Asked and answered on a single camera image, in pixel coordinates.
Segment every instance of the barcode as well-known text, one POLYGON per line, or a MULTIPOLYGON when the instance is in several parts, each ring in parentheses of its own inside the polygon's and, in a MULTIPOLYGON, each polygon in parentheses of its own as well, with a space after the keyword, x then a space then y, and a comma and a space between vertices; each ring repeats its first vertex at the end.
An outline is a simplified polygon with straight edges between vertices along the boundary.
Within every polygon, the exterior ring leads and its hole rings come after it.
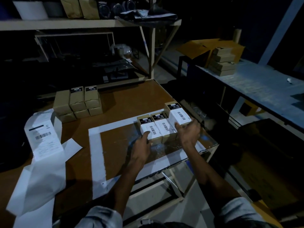
POLYGON ((186 120, 185 117, 184 117, 180 112, 177 112, 177 113, 181 116, 181 118, 182 118, 183 120, 186 120))
POLYGON ((156 135, 156 132, 155 132, 153 126, 150 126, 150 129, 151 129, 152 133, 153 133, 154 135, 156 135))
POLYGON ((168 129, 166 123, 163 122, 163 126, 165 127, 165 129, 166 129, 167 131, 169 131, 169 129, 168 129))
POLYGON ((37 140, 37 139, 39 139, 39 138, 44 138, 44 137, 46 137, 46 136, 48 136, 48 135, 51 135, 51 132, 47 132, 47 133, 44 133, 44 134, 40 134, 40 135, 36 136, 35 138, 36 138, 36 140, 37 140))

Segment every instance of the hand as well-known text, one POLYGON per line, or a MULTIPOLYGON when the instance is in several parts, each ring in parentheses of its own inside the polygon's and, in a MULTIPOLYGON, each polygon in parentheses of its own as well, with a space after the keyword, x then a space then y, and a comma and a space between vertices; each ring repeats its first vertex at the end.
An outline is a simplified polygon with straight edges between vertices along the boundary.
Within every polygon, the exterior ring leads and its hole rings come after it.
POLYGON ((199 139, 199 133, 201 130, 201 125, 196 119, 192 118, 192 122, 190 122, 185 128, 181 127, 176 122, 175 128, 183 148, 187 146, 195 146, 197 140, 199 139))
POLYGON ((147 138, 150 131, 146 131, 142 137, 139 137, 132 148, 130 163, 136 162, 141 165, 141 169, 145 165, 150 152, 152 143, 147 144, 147 138))

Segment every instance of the shirt sleeve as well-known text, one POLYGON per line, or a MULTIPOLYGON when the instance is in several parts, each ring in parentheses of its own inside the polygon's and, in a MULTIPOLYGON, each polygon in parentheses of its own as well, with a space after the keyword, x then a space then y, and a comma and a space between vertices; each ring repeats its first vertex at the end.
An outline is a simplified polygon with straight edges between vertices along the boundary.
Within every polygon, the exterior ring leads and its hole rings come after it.
POLYGON ((262 216, 257 213, 249 201, 243 197, 232 199, 223 206, 216 219, 220 223, 227 224, 236 218, 264 222, 262 216))
POLYGON ((112 209, 95 206, 80 220, 75 228, 122 228, 121 215, 112 209))

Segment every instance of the open cardboard box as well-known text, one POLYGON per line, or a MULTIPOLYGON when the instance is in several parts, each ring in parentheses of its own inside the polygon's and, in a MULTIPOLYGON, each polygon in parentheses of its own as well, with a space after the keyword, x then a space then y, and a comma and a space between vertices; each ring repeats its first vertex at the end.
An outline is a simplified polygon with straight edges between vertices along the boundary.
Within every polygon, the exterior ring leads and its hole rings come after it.
POLYGON ((192 59, 194 64, 207 68, 213 50, 217 47, 231 47, 231 53, 235 55, 235 63, 239 62, 245 48, 234 41, 221 41, 219 38, 215 38, 189 41, 176 50, 192 59))

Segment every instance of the forearm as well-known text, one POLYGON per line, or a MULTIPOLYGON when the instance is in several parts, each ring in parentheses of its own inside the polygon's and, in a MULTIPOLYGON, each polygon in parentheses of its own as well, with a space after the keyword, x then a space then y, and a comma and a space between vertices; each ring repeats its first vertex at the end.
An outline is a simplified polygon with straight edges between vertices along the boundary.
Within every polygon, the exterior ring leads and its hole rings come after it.
POLYGON ((183 147, 209 205, 222 207, 223 203, 240 197, 239 193, 200 156, 193 145, 184 144, 183 147))
POLYGON ((123 216, 135 179, 142 167, 143 163, 140 161, 131 160, 124 169, 123 174, 109 191, 102 205, 116 210, 123 216))

